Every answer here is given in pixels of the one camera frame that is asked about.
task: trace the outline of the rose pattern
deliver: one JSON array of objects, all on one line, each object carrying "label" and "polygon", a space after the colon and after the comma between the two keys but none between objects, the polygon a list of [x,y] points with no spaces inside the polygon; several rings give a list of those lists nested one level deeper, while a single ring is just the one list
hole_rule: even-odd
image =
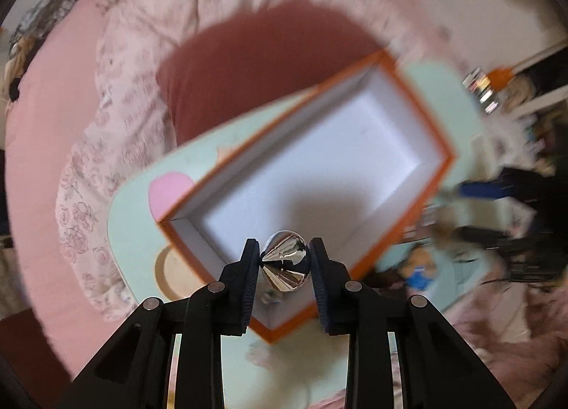
[{"label": "rose pattern", "polygon": [[[122,319],[135,306],[106,237],[111,198],[125,180],[175,148],[171,119],[155,81],[159,65],[191,35],[239,10],[255,11],[280,1],[99,1],[107,21],[95,54],[99,108],[72,146],[54,210],[62,256],[105,319]],[[401,61],[417,59],[428,49],[394,4],[325,1],[370,29],[389,49],[400,50]]]}]

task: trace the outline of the pink bed sheet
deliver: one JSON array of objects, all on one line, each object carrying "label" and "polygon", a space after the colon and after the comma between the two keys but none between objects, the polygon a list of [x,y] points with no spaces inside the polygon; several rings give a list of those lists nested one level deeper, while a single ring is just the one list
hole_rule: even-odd
[{"label": "pink bed sheet", "polygon": [[24,284],[56,354],[76,375],[115,331],[90,306],[61,256],[55,200],[66,155],[98,106],[95,51],[104,19],[80,0],[51,33],[9,106],[6,189]]}]

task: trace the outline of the brown cushion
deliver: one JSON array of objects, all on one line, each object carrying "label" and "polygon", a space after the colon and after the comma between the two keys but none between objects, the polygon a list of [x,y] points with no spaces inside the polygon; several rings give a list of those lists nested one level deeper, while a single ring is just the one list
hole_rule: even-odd
[{"label": "brown cushion", "polygon": [[213,26],[158,70],[178,145],[251,109],[311,87],[380,49],[346,16],[290,0]]}]

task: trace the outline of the round metal joint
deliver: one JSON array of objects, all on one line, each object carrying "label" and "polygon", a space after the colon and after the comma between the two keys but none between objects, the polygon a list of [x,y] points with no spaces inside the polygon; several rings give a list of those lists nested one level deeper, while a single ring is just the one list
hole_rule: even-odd
[{"label": "round metal joint", "polygon": [[209,292],[213,292],[214,294],[218,294],[219,292],[223,292],[225,290],[225,284],[219,280],[212,282],[207,286]]},{"label": "round metal joint", "polygon": [[412,303],[416,308],[424,308],[428,304],[428,300],[422,295],[413,295],[410,297],[410,303]]},{"label": "round metal joint", "polygon": [[357,281],[357,280],[349,280],[345,283],[345,288],[349,291],[349,292],[359,292],[361,289],[363,289],[362,284]]},{"label": "round metal joint", "polygon": [[144,300],[142,306],[144,307],[144,310],[148,311],[155,310],[157,307],[160,306],[160,301],[156,297],[150,297]]}]

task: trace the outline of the pink oval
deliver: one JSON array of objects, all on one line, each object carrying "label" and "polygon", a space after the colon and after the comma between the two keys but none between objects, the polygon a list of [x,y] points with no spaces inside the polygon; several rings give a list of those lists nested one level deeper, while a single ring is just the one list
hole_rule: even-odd
[{"label": "pink oval", "polygon": [[154,220],[161,220],[193,185],[194,181],[180,172],[170,172],[153,180],[148,189],[148,204]]}]

